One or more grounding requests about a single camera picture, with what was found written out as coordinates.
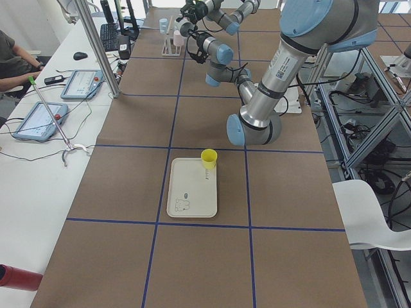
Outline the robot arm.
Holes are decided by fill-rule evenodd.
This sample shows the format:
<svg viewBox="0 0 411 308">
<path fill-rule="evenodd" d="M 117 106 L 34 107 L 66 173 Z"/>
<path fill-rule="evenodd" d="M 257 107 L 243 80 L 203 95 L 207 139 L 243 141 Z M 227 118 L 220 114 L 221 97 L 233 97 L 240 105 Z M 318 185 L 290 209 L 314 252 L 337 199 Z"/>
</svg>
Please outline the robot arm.
<svg viewBox="0 0 411 308">
<path fill-rule="evenodd" d="M 331 52 L 359 50 L 377 36 L 378 1 L 287 1 L 280 18 L 280 43 L 265 74 L 254 84 L 246 68 L 232 68 L 232 49 L 205 31 L 197 22 L 203 18 L 217 23 L 228 34 L 255 14 L 259 1 L 243 1 L 233 13 L 221 9 L 221 1 L 186 1 L 175 25 L 181 35 L 193 37 L 198 53 L 192 59 L 210 59 L 206 83 L 217 87 L 233 83 L 243 101 L 239 112 L 227 119 L 227 136 L 235 146 L 274 142 L 281 132 L 281 120 L 274 110 L 309 56 L 323 45 Z"/>
<path fill-rule="evenodd" d="M 240 24 L 245 18 L 257 12 L 261 1 L 242 1 L 242 5 L 230 14 L 221 9 L 222 3 L 223 1 L 215 0 L 186 1 L 186 4 L 180 9 L 180 15 L 176 21 L 185 20 L 195 26 L 206 18 L 217 23 L 228 34 L 234 35 L 238 32 Z"/>
</svg>

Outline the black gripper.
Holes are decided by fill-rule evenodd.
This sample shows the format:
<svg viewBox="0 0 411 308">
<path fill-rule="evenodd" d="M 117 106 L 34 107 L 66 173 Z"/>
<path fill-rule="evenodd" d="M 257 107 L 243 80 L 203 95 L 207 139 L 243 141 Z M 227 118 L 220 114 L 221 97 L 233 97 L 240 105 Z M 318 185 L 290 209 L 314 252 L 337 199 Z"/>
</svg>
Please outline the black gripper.
<svg viewBox="0 0 411 308">
<path fill-rule="evenodd" d="M 187 0 L 180 13 L 190 22 L 198 22 L 207 15 L 207 5 L 203 1 Z"/>
<path fill-rule="evenodd" d="M 187 39 L 187 43 L 186 43 L 186 52 L 198 64 L 205 63 L 207 57 L 209 56 L 207 51 L 205 51 L 205 49 L 204 49 L 204 42 L 209 37 L 211 37 L 211 34 L 209 32 L 206 32 L 206 31 L 198 31 L 198 30 L 189 30 L 188 31 L 188 39 Z M 193 38 L 195 40 L 196 44 L 197 44 L 198 49 L 197 49 L 196 53 L 192 53 L 188 50 L 188 42 L 189 42 L 190 38 Z"/>
</svg>

